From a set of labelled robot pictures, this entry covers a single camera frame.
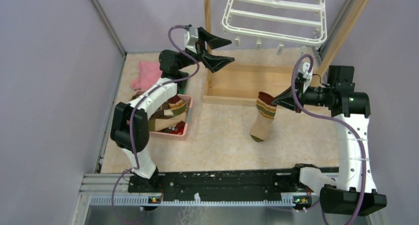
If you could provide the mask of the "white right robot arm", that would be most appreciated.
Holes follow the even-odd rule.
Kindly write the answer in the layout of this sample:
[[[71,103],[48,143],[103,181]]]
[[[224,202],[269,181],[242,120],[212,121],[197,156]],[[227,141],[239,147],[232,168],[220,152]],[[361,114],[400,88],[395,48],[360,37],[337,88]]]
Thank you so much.
[[[323,212],[328,214],[368,216],[387,205],[385,195],[378,193],[368,152],[370,121],[369,96],[356,92],[354,67],[329,67],[327,85],[311,87],[313,71],[307,62],[294,68],[291,86],[274,99],[274,104],[297,113],[306,105],[326,107],[328,120],[335,124],[339,166],[337,179],[324,175],[313,165],[296,165],[290,177],[295,191],[307,187],[319,195]]]

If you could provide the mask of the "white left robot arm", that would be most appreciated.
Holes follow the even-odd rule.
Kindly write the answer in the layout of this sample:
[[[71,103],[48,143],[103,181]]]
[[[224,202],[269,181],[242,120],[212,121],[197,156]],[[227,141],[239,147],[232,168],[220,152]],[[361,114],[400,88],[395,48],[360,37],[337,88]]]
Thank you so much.
[[[209,51],[230,45],[231,40],[215,36],[203,27],[175,25],[168,31],[174,50],[159,54],[161,77],[145,93],[114,109],[110,138],[122,149],[132,168],[141,177],[139,184],[147,192],[158,187],[158,169],[146,148],[149,141],[149,119],[158,108],[178,94],[178,84],[195,76],[203,65],[212,73],[234,62],[233,57],[212,55]]]

